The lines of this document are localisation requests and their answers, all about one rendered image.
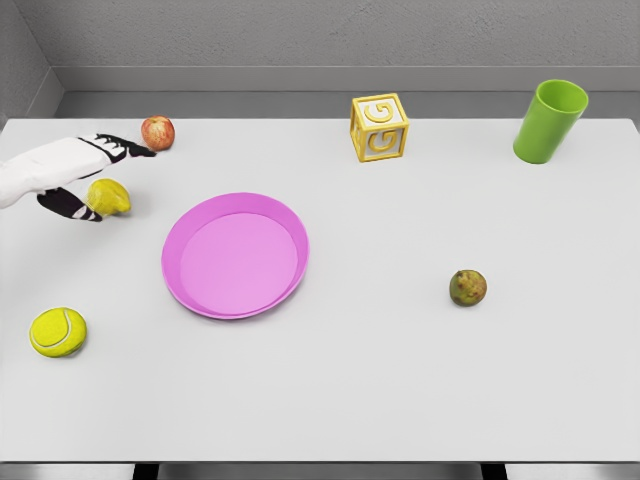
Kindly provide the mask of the yellow letter G block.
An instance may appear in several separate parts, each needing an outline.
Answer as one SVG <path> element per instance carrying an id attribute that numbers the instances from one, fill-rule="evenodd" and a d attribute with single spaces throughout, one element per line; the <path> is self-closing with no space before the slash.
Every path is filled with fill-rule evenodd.
<path id="1" fill-rule="evenodd" d="M 351 101 L 349 130 L 360 162 L 399 158 L 409 119 L 397 93 L 357 97 Z"/>

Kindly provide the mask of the yellow tennis ball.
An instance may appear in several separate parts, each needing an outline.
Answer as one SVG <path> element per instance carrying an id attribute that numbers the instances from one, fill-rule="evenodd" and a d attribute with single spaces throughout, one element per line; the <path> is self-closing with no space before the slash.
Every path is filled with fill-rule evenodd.
<path id="1" fill-rule="evenodd" d="M 36 317 L 29 329 L 31 346 L 41 355 L 60 358 L 79 350 L 87 336 L 84 317 L 74 309 L 56 307 Z"/>

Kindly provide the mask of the green brown spotted fruit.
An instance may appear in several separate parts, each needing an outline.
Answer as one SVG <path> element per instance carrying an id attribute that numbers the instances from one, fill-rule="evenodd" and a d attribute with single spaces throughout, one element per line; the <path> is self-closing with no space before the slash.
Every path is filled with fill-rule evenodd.
<path id="1" fill-rule="evenodd" d="M 458 306 L 471 307 L 480 303 L 487 293 L 487 281 L 476 270 L 457 271 L 449 283 L 449 295 Z"/>

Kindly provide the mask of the green plastic cup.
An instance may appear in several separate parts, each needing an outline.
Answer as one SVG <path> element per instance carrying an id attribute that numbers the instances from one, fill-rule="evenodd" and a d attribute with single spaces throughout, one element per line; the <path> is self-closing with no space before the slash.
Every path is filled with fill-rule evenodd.
<path id="1" fill-rule="evenodd" d="M 549 162 L 588 104 L 587 92 L 575 83 L 540 83 L 513 142 L 515 155 L 530 164 Z"/>

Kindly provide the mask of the red apple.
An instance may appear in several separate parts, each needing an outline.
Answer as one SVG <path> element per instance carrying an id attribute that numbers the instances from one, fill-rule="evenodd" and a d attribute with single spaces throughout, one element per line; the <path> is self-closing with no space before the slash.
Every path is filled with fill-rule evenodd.
<path id="1" fill-rule="evenodd" d="M 141 137 L 146 146 L 153 151 L 168 150 L 175 140 L 174 125 L 166 116 L 148 117 L 142 122 Z"/>

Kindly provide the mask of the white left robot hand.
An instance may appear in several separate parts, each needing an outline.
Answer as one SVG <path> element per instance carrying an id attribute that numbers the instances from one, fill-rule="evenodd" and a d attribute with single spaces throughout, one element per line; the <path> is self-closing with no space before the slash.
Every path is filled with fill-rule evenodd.
<path id="1" fill-rule="evenodd" d="M 102 216 L 64 186 L 127 158 L 155 157 L 146 146 L 110 134 L 57 140 L 25 153 L 29 185 L 38 203 L 69 219 L 101 222 Z"/>

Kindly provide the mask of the yellow lemon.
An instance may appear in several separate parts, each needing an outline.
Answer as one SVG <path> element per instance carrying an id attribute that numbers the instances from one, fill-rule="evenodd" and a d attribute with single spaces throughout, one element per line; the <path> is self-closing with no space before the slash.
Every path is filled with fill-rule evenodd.
<path id="1" fill-rule="evenodd" d="M 96 180 L 89 186 L 86 203 L 101 216 L 113 216 L 131 210 L 130 197 L 126 188 L 108 178 Z"/>

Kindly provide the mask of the pink round plate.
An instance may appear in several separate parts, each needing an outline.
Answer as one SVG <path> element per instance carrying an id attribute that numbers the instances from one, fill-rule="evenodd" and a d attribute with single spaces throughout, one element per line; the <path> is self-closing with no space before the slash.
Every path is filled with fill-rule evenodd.
<path id="1" fill-rule="evenodd" d="M 187 309 L 235 320 L 289 297 L 308 265 L 310 242 L 300 217 L 257 193 L 228 193 L 191 208 L 166 237 L 165 284 Z"/>

